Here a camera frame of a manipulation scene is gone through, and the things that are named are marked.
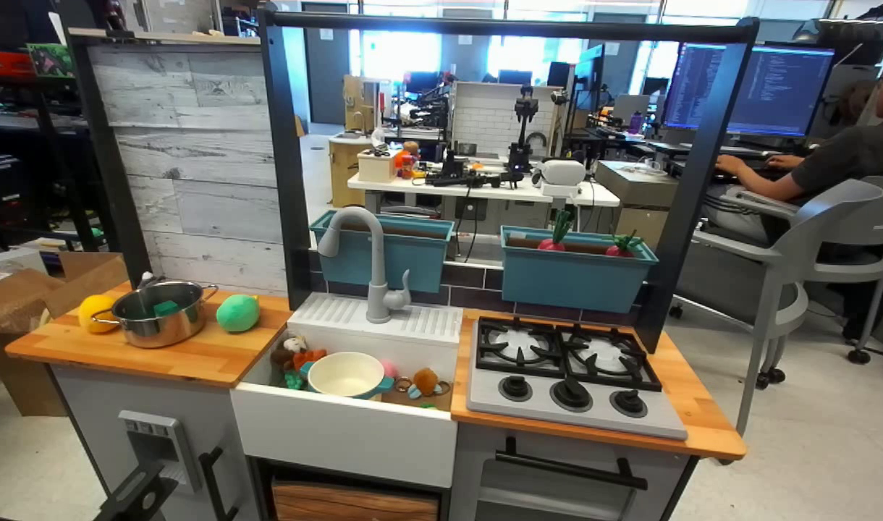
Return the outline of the white pot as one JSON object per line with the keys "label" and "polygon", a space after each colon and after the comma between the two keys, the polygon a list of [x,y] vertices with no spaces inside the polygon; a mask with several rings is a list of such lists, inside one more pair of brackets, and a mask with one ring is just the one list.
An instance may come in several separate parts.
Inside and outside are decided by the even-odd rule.
{"label": "white pot", "polygon": [[308,370],[308,384],[316,393],[368,396],[379,389],[384,368],[376,357],[360,351],[337,351],[322,357]]}

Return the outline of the brown plush toy in sink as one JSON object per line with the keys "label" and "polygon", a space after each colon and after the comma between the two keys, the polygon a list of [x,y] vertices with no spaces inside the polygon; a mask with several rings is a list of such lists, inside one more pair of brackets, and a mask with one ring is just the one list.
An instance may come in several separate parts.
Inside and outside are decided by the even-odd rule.
{"label": "brown plush toy in sink", "polygon": [[300,373],[308,366],[324,360],[324,347],[312,347],[305,337],[283,337],[280,344],[269,353],[271,370],[277,376],[283,373]]}

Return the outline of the white toy sink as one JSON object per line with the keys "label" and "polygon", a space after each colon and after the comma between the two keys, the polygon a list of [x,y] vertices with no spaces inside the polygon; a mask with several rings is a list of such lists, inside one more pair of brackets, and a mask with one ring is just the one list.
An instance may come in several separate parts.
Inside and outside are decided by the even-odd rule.
{"label": "white toy sink", "polygon": [[292,337],[328,353],[370,353],[400,379],[429,368],[442,381],[442,393],[412,399],[397,390],[351,399],[292,390],[271,379],[269,357],[260,357],[231,390],[244,452],[260,460],[450,490],[457,444],[450,399],[461,328],[461,306],[412,305],[387,324],[370,324],[361,299],[312,293],[286,319]]}

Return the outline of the black toy stove top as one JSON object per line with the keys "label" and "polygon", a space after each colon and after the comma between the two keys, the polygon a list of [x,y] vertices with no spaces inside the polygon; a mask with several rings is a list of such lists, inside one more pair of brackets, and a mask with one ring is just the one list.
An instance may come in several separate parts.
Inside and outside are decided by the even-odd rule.
{"label": "black toy stove top", "polygon": [[617,328],[481,319],[470,409],[667,441],[685,438],[641,342]]}

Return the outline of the steel pot on counter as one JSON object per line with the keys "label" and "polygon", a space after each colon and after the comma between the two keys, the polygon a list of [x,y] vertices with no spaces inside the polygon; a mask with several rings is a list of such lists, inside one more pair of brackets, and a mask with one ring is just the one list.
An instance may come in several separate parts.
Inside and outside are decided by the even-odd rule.
{"label": "steel pot on counter", "polygon": [[170,347],[206,328],[214,293],[214,283],[150,277],[114,305],[114,319],[131,347]]}

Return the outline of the white background table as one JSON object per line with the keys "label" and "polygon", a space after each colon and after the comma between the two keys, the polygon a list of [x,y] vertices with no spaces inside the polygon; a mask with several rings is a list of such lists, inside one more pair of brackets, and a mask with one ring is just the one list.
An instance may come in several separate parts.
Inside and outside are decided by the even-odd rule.
{"label": "white background table", "polygon": [[[442,201],[493,201],[493,203],[513,203],[513,206],[552,206],[552,198],[544,185],[532,180],[493,185],[429,185],[425,180],[361,180],[353,173],[347,180],[351,192],[361,192],[364,203],[373,206],[381,195],[400,195],[406,203],[418,198],[442,198]],[[564,206],[577,211],[591,211],[596,225],[613,228],[620,215],[620,198],[612,195],[599,183],[580,183],[568,198]]]}

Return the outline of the grey toy faucet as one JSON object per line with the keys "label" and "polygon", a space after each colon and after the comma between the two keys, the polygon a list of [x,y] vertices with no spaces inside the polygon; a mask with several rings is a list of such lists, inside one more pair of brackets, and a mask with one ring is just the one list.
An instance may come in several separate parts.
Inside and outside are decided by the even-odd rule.
{"label": "grey toy faucet", "polygon": [[341,250],[341,228],[347,222],[360,222],[368,228],[370,237],[370,274],[368,274],[368,287],[364,287],[364,319],[370,324],[387,324],[393,312],[406,309],[412,305],[412,290],[400,287],[392,290],[387,287],[387,264],[384,264],[384,225],[381,221],[360,206],[351,209],[337,209],[322,232],[322,237],[316,241],[316,250],[324,258],[337,258]]}

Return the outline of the right teal planter box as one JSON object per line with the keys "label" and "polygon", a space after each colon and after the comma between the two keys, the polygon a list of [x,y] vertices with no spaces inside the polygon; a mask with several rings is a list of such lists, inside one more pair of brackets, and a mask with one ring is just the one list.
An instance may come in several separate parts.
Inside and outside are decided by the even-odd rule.
{"label": "right teal planter box", "polygon": [[560,245],[548,241],[544,228],[500,228],[506,300],[625,315],[661,264],[642,241],[623,244],[599,232],[568,232]]}

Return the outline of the green ball toy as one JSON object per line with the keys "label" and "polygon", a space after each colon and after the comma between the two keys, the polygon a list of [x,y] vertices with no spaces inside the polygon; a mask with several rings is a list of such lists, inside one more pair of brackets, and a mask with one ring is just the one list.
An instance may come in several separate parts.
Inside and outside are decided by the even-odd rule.
{"label": "green ball toy", "polygon": [[214,321],[225,332],[245,332],[260,321],[260,305],[256,295],[230,295],[218,309]]}

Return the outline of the wooden left countertop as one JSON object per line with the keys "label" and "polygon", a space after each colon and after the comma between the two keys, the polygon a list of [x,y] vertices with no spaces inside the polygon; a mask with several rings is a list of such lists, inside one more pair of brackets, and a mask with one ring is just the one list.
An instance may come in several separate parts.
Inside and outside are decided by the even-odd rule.
{"label": "wooden left countertop", "polygon": [[260,321],[248,332],[225,332],[208,319],[198,337],[167,347],[137,347],[121,329],[93,337],[78,324],[78,309],[67,309],[9,342],[7,357],[51,368],[235,389],[264,351],[280,340],[289,319],[289,305],[280,295],[258,293],[256,300]]}

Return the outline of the grey office chair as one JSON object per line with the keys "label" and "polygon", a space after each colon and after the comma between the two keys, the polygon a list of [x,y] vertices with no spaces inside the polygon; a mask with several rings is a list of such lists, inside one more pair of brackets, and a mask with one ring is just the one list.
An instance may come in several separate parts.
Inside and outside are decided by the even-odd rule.
{"label": "grey office chair", "polygon": [[872,283],[866,324],[883,299],[883,176],[845,180],[804,206],[767,203],[743,188],[725,195],[787,222],[769,245],[743,244],[700,222],[675,290],[677,306],[697,306],[752,332],[735,428],[748,432],[752,393],[782,381],[787,337],[807,315],[804,283]]}

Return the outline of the computer monitor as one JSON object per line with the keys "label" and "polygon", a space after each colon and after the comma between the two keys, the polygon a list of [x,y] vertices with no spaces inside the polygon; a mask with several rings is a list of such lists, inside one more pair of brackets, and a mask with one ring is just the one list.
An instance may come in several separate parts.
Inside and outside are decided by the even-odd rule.
{"label": "computer monitor", "polygon": [[[722,70],[717,43],[684,43],[664,105],[670,130],[694,130]],[[756,47],[730,114],[730,135],[804,138],[830,76],[833,53]]]}

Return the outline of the seated person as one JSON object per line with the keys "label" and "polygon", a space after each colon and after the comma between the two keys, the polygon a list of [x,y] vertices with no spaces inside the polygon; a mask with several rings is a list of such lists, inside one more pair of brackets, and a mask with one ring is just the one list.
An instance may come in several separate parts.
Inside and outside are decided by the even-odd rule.
{"label": "seated person", "polygon": [[798,203],[823,195],[843,180],[883,176],[883,76],[878,82],[878,125],[845,128],[807,157],[769,157],[782,169],[778,180],[767,180],[743,159],[722,153],[714,169],[735,176],[748,192],[778,203]]}

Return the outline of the cardboard box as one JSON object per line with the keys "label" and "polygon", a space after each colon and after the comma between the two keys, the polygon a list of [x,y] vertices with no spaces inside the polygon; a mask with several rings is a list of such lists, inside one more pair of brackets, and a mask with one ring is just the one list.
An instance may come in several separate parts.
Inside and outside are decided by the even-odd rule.
{"label": "cardboard box", "polygon": [[59,319],[93,293],[127,282],[115,253],[38,253],[38,269],[0,273],[0,381],[23,418],[64,418],[54,379],[40,361],[11,360],[7,347],[43,319]]}

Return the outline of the black window frame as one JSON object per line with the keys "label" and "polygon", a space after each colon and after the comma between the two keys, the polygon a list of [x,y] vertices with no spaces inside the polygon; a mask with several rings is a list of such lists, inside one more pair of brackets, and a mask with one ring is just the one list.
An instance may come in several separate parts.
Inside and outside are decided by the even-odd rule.
{"label": "black window frame", "polygon": [[735,96],[759,31],[756,17],[735,27],[677,27],[677,24],[568,24],[568,20],[461,20],[461,17],[393,17],[393,15],[305,15],[260,12],[260,53],[269,98],[269,130],[276,150],[276,195],[283,241],[286,305],[299,309],[312,293],[319,260],[309,256],[308,198],[300,146],[296,130],[296,105],[308,83],[308,62],[286,53],[286,34],[308,30],[360,30],[360,31],[435,31],[435,34],[513,34],[513,38],[583,38],[583,40],[677,40],[725,43],[722,73],[710,86],[710,107],[700,120],[685,170],[677,176],[671,216],[657,244],[661,264],[645,277],[642,305],[628,312],[635,332],[649,351],[667,329],[675,287],[693,244],[707,185],[714,170],[714,153],[735,107]]}

